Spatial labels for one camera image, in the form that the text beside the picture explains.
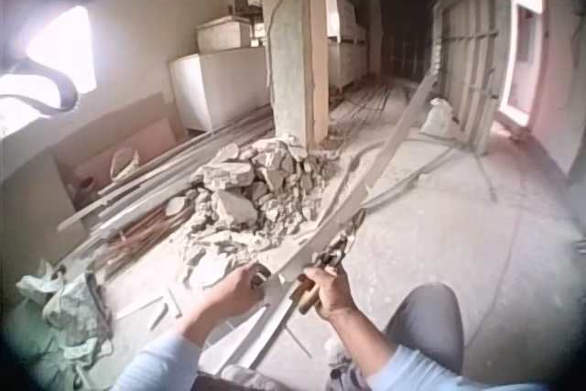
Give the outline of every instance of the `pink wall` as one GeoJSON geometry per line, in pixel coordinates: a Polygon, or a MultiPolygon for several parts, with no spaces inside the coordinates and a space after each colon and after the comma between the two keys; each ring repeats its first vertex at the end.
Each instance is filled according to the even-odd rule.
{"type": "Polygon", "coordinates": [[[570,170],[586,124],[586,91],[572,85],[578,82],[570,38],[578,25],[572,13],[572,0],[547,0],[549,38],[547,69],[543,79],[531,131],[551,158],[567,173],[570,170]]]}

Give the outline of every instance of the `bright window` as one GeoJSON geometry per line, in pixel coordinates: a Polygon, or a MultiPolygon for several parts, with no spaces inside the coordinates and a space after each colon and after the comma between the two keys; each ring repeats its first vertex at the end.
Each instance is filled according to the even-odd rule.
{"type": "MultiPolygon", "coordinates": [[[[96,87],[93,69],[92,32],[88,12],[81,6],[67,11],[47,25],[29,43],[27,55],[34,61],[67,74],[79,93],[96,87]]],[[[60,105],[55,84],[35,75],[5,75],[0,93],[25,95],[53,107],[60,105]]],[[[17,99],[0,100],[0,137],[39,118],[39,113],[17,99]]]]}

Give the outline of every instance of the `left hand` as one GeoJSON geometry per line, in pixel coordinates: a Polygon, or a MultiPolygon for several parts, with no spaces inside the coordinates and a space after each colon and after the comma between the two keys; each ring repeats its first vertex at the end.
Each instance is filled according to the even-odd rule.
{"type": "Polygon", "coordinates": [[[238,267],[213,288],[206,291],[204,302],[214,310],[219,318],[224,320],[246,313],[263,300],[263,289],[255,288],[252,285],[256,274],[268,277],[270,271],[256,261],[238,267]]]}

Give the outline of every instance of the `white cabinet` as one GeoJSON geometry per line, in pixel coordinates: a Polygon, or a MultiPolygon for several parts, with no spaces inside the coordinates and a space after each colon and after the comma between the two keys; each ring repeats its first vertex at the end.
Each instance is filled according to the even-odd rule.
{"type": "Polygon", "coordinates": [[[365,45],[337,43],[328,46],[328,83],[333,89],[342,89],[367,73],[365,45]]]}
{"type": "Polygon", "coordinates": [[[349,0],[326,0],[328,37],[353,40],[356,34],[356,13],[349,0]]]}
{"type": "Polygon", "coordinates": [[[269,103],[265,48],[195,54],[169,64],[185,127],[210,131],[269,103]]]}
{"type": "Polygon", "coordinates": [[[353,44],[330,42],[328,46],[328,83],[341,89],[354,81],[353,44]]]}
{"type": "Polygon", "coordinates": [[[205,54],[218,50],[249,48],[250,20],[226,16],[198,26],[198,47],[205,54]]]}

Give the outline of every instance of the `cement bag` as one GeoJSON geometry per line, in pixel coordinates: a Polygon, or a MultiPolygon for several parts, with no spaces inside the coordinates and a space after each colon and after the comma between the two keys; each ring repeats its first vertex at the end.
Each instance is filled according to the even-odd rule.
{"type": "Polygon", "coordinates": [[[421,133],[431,136],[449,137],[451,127],[451,106],[441,98],[431,100],[433,106],[428,114],[421,133]]]}

